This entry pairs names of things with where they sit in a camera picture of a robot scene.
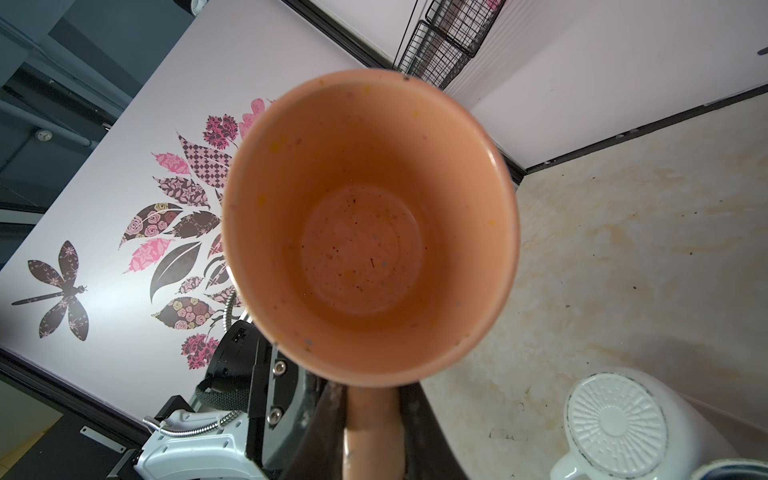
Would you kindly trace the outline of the white ribbed-bottom mug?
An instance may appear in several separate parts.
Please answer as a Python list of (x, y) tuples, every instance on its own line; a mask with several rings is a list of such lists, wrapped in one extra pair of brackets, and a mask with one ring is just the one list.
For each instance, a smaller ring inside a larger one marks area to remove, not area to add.
[(737, 455), (689, 402), (629, 368), (577, 383), (564, 430), (569, 451), (552, 467), (552, 479), (688, 479), (711, 461)]

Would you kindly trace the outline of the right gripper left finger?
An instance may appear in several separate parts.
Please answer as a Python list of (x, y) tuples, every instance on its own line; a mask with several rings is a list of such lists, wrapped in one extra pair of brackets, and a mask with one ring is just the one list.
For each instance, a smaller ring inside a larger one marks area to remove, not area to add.
[(280, 479), (342, 479), (347, 387), (329, 382)]

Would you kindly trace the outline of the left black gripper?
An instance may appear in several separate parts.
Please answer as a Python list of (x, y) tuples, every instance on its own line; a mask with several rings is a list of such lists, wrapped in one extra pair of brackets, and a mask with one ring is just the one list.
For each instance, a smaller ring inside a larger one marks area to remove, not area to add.
[(246, 457), (263, 471), (294, 461), (326, 381), (297, 365), (257, 327), (239, 320), (225, 333), (203, 379), (203, 404), (248, 417)]

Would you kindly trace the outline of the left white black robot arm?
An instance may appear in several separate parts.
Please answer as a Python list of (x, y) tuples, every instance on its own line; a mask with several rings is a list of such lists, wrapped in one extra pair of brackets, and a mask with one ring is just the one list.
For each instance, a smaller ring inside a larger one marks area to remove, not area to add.
[(151, 434), (111, 479), (278, 479), (300, 451), (324, 380), (292, 362), (247, 319), (219, 342), (188, 339), (207, 370), (190, 405), (170, 398), (145, 418)]

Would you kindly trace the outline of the peach orange mug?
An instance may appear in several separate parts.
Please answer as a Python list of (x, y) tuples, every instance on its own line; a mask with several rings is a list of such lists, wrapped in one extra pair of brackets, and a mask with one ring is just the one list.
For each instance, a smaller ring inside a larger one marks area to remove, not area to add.
[(260, 332), (347, 387), (342, 479), (406, 479), (398, 388), (481, 342), (520, 256), (514, 184), (483, 127), (396, 71), (309, 80), (242, 141), (222, 238)]

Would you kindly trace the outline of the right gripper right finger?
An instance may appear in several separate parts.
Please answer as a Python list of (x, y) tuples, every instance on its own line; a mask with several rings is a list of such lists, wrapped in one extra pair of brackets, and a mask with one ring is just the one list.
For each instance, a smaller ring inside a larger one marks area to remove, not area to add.
[(420, 383), (398, 388), (404, 426), (405, 478), (467, 480)]

